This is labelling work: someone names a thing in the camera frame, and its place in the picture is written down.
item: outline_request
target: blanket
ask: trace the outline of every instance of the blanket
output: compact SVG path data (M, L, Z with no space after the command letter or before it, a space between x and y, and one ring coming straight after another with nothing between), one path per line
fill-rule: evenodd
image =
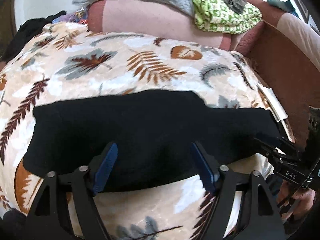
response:
M240 34L262 20L260 10L250 3L241 14L231 10L223 0L192 0L195 7L195 24L203 31Z
M209 107L266 108L257 77L237 52L140 33L92 33L76 23L46 25L0 74L5 82L0 104L1 216L10 208L28 214L43 181L22 163L34 131L35 106L163 89L192 90ZM263 176L271 171L259 154L240 162L230 166L246 173L256 169ZM162 240L196 236L195 225L205 213L201 203L213 198L196 175L155 188L101 193L94 200L115 239L135 236L139 228ZM226 234L235 226L240 200L241 192ZM75 233L81 235L71 195L68 201Z

